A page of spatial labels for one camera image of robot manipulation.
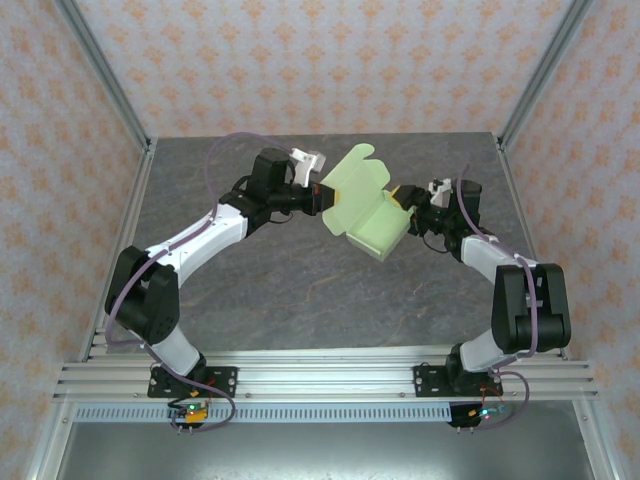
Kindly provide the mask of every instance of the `patterned wallpaper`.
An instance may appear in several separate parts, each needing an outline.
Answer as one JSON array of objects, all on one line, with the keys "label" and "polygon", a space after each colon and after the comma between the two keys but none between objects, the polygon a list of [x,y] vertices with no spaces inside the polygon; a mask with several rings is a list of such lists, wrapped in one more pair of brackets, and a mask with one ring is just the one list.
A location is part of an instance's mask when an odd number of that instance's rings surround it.
[{"label": "patterned wallpaper", "polygon": [[0,78],[0,478],[22,479],[139,151],[52,0],[0,4]]},{"label": "patterned wallpaper", "polygon": [[538,254],[566,269],[572,353],[597,362],[640,477],[640,3],[596,0],[574,42],[509,158]]},{"label": "patterned wallpaper", "polygon": [[500,133],[570,0],[79,0],[152,136]]}]

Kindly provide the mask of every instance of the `marble surface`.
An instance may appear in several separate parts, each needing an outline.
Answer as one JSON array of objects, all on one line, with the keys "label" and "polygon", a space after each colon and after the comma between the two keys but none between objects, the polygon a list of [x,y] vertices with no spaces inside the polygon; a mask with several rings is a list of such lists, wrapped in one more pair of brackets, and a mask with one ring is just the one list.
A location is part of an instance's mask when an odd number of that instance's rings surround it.
[{"label": "marble surface", "polygon": [[[528,254],[489,133],[283,136],[327,156],[325,174],[361,142],[391,172],[390,187],[455,177],[484,188],[481,224]],[[158,143],[134,244],[159,243],[210,208],[203,163],[213,139]],[[262,148],[238,140],[215,161],[218,192],[251,171]],[[431,238],[436,246],[440,239]],[[297,213],[265,225],[202,266],[180,291],[180,325],[202,351],[374,347],[463,342],[489,327],[493,287],[450,255],[405,236],[384,263],[334,237],[320,217]]]}]

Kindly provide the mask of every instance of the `wall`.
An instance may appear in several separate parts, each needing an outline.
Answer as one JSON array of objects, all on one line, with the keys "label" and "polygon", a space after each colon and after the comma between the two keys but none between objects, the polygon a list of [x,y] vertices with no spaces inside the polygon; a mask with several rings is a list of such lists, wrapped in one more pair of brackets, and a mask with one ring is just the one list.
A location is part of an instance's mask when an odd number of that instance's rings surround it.
[{"label": "wall", "polygon": [[597,362],[640,476],[640,4],[596,0],[509,159],[535,247],[565,267],[572,353]]},{"label": "wall", "polygon": [[22,479],[139,150],[51,0],[0,5],[0,478]]},{"label": "wall", "polygon": [[570,0],[80,0],[152,136],[499,133]]}]

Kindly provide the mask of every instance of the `metal floor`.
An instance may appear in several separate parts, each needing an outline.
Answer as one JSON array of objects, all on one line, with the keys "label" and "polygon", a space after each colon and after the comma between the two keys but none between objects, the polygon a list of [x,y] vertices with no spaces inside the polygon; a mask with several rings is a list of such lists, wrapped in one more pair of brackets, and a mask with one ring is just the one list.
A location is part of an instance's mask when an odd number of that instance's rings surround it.
[{"label": "metal floor", "polygon": [[[489,133],[280,137],[327,155],[324,173],[357,143],[371,143],[390,173],[389,188],[426,186],[468,174],[483,186],[482,225],[528,253],[507,181]],[[161,139],[134,244],[159,243],[210,208],[203,162],[213,139]],[[218,192],[250,173],[262,145],[230,145],[215,162]],[[441,245],[440,239],[430,240]],[[297,213],[265,225],[214,257],[180,291],[180,325],[202,351],[453,344],[490,322],[492,287],[450,255],[407,235],[384,263],[334,237],[319,217]]]},{"label": "metal floor", "polygon": [[164,424],[76,424],[59,480],[589,480],[570,402],[460,434],[444,423],[231,424],[178,436]]}]

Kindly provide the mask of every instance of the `black mounting plate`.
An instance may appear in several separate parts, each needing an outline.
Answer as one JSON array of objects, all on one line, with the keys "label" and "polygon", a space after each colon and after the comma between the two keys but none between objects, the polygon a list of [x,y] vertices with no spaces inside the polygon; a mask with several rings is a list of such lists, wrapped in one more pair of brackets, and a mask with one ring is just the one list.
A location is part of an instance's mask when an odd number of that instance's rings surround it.
[{"label": "black mounting plate", "polygon": [[[212,387],[222,390],[234,398],[236,395],[236,385],[238,384],[238,368],[237,367],[205,367],[205,374],[203,378],[211,380],[215,378],[215,381],[211,385]],[[164,368],[158,366],[151,369],[151,379],[149,380],[149,389],[147,390],[147,396],[149,398],[183,398],[188,396],[194,387],[182,383],[180,380],[174,378]],[[209,396],[209,392],[199,390],[202,395]],[[213,397],[220,397],[220,395],[213,394]]]},{"label": "black mounting plate", "polygon": [[[481,397],[482,391],[480,385],[492,387],[500,395],[503,394],[502,384],[496,383],[487,373],[479,372],[467,374],[469,382],[464,386],[464,394],[456,392],[454,386],[449,380],[447,367],[431,366],[427,364],[413,367],[413,386],[415,387],[416,397]],[[485,391],[485,396],[496,397],[497,395],[490,390]]]}]

